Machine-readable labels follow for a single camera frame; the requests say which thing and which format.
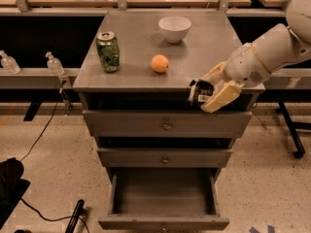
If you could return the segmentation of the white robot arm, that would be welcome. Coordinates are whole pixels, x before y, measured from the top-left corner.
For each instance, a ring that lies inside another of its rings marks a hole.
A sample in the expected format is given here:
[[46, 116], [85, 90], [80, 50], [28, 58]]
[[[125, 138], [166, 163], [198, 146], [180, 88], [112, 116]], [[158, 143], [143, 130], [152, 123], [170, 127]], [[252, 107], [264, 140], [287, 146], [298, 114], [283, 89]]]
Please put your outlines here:
[[243, 87], [255, 87], [281, 68], [311, 57], [311, 0], [292, 0], [286, 20], [287, 26], [277, 24], [202, 77], [214, 87], [200, 106], [203, 111], [214, 113], [238, 98]]

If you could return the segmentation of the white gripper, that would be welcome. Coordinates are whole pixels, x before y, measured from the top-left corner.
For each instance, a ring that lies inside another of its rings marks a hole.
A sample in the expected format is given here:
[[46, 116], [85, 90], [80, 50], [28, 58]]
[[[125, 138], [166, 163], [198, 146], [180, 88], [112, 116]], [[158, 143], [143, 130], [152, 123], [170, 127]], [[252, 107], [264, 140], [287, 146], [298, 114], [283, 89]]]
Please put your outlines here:
[[269, 77], [270, 72], [259, 58], [256, 49], [247, 43], [235, 50], [227, 62], [221, 61], [202, 77], [203, 81], [215, 89], [213, 95], [200, 106], [200, 109], [214, 113], [237, 99], [244, 85], [254, 87]]

